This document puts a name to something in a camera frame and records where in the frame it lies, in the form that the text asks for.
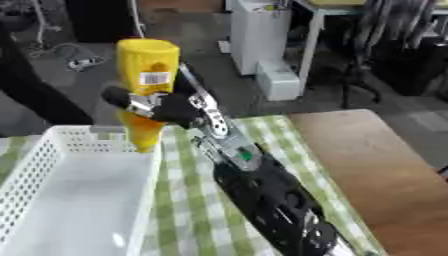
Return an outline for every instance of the barcode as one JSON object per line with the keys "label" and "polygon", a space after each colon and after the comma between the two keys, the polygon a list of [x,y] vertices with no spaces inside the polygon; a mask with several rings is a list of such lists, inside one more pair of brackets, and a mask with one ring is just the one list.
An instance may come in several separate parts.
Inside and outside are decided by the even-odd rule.
{"label": "barcode", "polygon": [[167,84],[171,80],[170,72],[144,72],[140,73],[141,85]]}

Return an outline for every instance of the wooden table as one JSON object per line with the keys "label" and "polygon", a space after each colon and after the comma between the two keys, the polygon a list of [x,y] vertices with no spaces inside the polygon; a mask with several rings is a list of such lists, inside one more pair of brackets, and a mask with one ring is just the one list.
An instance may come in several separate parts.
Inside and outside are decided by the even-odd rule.
{"label": "wooden table", "polygon": [[376,114],[290,118],[390,255],[448,255],[448,184]]}

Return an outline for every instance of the white basket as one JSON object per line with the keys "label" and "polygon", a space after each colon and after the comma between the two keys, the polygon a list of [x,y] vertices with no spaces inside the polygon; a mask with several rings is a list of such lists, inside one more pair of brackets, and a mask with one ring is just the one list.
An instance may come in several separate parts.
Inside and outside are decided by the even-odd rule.
{"label": "white basket", "polygon": [[0,254],[138,255],[160,162],[122,127],[52,127],[0,189]]}

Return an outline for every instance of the checkered tablecloth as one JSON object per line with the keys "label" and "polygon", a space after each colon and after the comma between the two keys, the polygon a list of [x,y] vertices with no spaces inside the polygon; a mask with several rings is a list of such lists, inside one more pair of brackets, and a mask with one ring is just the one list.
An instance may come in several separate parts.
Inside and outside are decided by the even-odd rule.
{"label": "checkered tablecloth", "polygon": [[[235,122],[299,178],[359,255],[365,251],[387,255],[288,118],[256,117]],[[38,138],[0,139],[0,179]],[[163,161],[142,256],[279,255],[220,191],[213,180],[212,163],[189,139],[181,128],[165,127]]]}

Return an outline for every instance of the yellow bottle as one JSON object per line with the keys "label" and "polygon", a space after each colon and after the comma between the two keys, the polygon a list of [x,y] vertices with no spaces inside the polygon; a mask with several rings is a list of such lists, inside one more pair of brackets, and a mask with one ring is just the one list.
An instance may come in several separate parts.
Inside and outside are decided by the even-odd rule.
{"label": "yellow bottle", "polygon": [[[172,92],[179,66],[180,49],[154,39],[125,39],[118,43],[118,73],[124,86],[138,95],[156,91]],[[131,140],[139,152],[157,143],[165,123],[120,111],[121,122],[129,128]]]}

